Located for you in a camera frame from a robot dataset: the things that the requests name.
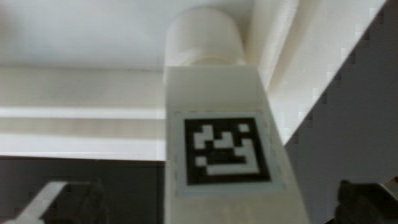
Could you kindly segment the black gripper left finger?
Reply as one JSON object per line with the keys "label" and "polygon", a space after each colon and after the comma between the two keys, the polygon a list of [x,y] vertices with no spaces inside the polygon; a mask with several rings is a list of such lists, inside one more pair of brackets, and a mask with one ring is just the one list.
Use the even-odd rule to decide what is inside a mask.
{"label": "black gripper left finger", "polygon": [[108,224],[101,185],[96,182],[48,182],[14,224]]}

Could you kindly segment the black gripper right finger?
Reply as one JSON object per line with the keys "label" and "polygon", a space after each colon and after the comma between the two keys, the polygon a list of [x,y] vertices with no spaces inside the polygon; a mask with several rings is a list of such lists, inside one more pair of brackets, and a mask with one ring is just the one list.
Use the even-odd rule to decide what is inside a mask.
{"label": "black gripper right finger", "polygon": [[398,224],[398,178],[384,183],[341,181],[336,224]]}

